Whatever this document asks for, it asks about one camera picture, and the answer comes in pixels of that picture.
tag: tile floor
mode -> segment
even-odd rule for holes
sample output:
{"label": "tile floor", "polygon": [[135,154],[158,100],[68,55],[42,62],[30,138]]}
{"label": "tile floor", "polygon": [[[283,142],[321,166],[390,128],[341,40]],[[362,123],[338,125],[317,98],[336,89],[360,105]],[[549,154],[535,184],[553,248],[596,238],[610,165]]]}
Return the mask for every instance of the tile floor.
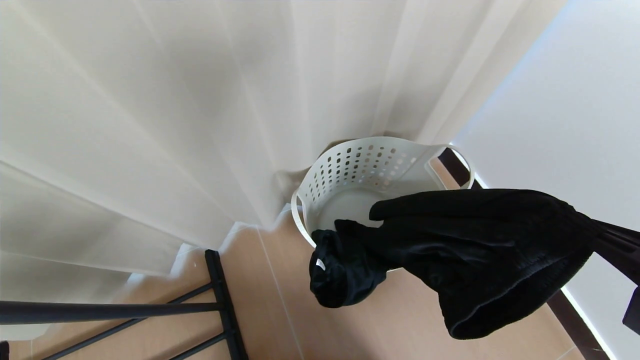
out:
{"label": "tile floor", "polygon": [[[223,267],[251,359],[584,360],[548,306],[481,340],[451,339],[436,294],[404,270],[360,304],[323,308],[308,290],[311,252],[289,212],[273,230],[238,230],[225,247]],[[209,280],[202,249],[180,254],[174,270],[169,279],[141,278],[120,301],[162,303]],[[212,300],[211,291],[192,299]],[[36,340],[12,342],[10,359],[41,359],[115,323],[56,325]],[[65,359],[164,360],[220,331],[217,313],[154,318]],[[228,359],[227,345],[191,359]]]}

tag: laundry basket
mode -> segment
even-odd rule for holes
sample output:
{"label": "laundry basket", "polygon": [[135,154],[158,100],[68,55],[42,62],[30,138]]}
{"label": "laundry basket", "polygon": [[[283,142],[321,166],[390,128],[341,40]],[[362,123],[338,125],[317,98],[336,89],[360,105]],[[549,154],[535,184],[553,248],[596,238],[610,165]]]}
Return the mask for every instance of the laundry basket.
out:
{"label": "laundry basket", "polygon": [[[421,145],[387,136],[351,140],[332,147],[316,160],[291,197],[291,213],[298,230],[316,247],[311,233],[316,229],[335,230],[336,219],[378,227],[381,222],[369,220],[369,210],[376,202],[446,190],[429,161],[447,147],[462,156],[451,145]],[[475,178],[474,168],[462,158],[470,177],[461,188],[469,189]],[[304,222],[298,203],[302,205]]]}

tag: beige curtain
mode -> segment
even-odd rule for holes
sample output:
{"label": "beige curtain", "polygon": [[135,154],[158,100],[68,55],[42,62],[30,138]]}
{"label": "beige curtain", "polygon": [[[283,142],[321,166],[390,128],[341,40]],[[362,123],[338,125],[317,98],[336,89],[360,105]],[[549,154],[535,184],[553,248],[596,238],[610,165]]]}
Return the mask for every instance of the beige curtain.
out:
{"label": "beige curtain", "polygon": [[331,142],[450,141],[563,3],[0,2],[0,249],[166,274]]}

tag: white wall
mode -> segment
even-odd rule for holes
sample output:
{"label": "white wall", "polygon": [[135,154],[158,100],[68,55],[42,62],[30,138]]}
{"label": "white wall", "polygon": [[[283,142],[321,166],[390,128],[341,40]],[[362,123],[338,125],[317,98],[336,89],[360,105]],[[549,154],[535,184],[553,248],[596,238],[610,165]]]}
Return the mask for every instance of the white wall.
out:
{"label": "white wall", "polygon": [[[640,1],[569,1],[454,143],[490,187],[640,230]],[[597,255],[567,285],[618,360],[640,354],[634,288]]]}

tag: black metal rack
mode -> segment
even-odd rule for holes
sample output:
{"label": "black metal rack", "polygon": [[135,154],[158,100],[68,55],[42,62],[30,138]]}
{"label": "black metal rack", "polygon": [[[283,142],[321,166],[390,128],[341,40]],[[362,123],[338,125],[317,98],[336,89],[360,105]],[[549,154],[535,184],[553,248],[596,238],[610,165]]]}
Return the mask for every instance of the black metal rack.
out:
{"label": "black metal rack", "polygon": [[[0,324],[25,323],[60,323],[83,322],[95,320],[131,319],[116,325],[98,335],[80,341],[64,350],[41,360],[54,360],[67,356],[75,351],[103,340],[110,335],[131,327],[152,316],[166,316],[204,311],[219,311],[223,332],[204,341],[189,350],[172,357],[170,360],[187,359],[189,356],[210,347],[222,340],[227,341],[231,360],[248,360],[244,342],[238,326],[234,305],[229,295],[229,289],[222,270],[220,255],[213,250],[205,251],[205,260],[209,269],[211,282],[194,289],[183,296],[169,301],[167,304],[131,304],[131,305],[102,305],[102,304],[52,304],[43,302],[10,302],[0,301]],[[182,304],[209,289],[213,289],[216,302],[199,304]],[[0,343],[0,360],[9,359],[9,344]]]}

